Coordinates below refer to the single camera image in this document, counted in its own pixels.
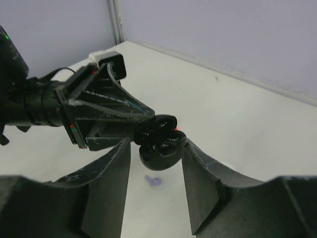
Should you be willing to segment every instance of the purple object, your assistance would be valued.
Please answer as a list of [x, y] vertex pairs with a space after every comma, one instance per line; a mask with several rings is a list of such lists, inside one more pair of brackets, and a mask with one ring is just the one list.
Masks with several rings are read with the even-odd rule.
[[151, 178], [148, 175], [145, 175], [144, 177], [148, 181], [148, 183], [152, 186], [159, 186], [162, 183], [162, 180], [160, 178], [157, 178], [157, 177]]

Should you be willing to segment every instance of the gray wall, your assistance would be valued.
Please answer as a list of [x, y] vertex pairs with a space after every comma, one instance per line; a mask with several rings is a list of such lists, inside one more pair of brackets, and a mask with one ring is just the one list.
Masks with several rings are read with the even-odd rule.
[[317, 102], [316, 0], [119, 2], [125, 39]]
[[69, 66], [115, 45], [107, 0], [1, 0], [0, 24], [30, 75]]

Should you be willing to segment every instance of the table surface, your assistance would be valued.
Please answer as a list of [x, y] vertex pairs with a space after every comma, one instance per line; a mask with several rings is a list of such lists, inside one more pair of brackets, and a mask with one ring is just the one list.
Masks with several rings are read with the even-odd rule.
[[[317, 174], [317, 108], [200, 66], [125, 42], [107, 51], [123, 54], [122, 86], [155, 110], [178, 118], [178, 128], [207, 154], [262, 180]], [[78, 69], [84, 60], [71, 68]], [[66, 80], [66, 70], [55, 79]], [[0, 174], [56, 180], [108, 150], [72, 145], [62, 127], [7, 126], [10, 144], [0, 149]], [[132, 144], [122, 238], [191, 238], [181, 162], [152, 172]], [[145, 175], [162, 179], [152, 187]]]

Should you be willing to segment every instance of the small blue object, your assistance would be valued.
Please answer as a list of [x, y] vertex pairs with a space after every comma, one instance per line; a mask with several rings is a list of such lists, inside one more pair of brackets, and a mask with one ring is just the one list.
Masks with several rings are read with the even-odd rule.
[[148, 181], [148, 183], [152, 186], [159, 186], [162, 183], [162, 180], [160, 178], [151, 178], [148, 175], [145, 175], [144, 177]]

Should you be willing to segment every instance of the white wall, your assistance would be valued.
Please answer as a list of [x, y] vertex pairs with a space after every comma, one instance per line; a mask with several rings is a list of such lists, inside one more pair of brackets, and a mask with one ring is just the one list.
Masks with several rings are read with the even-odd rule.
[[30, 75], [44, 75], [115, 45], [106, 0], [1, 0], [0, 25]]
[[317, 105], [317, 1], [119, 2], [127, 40]]

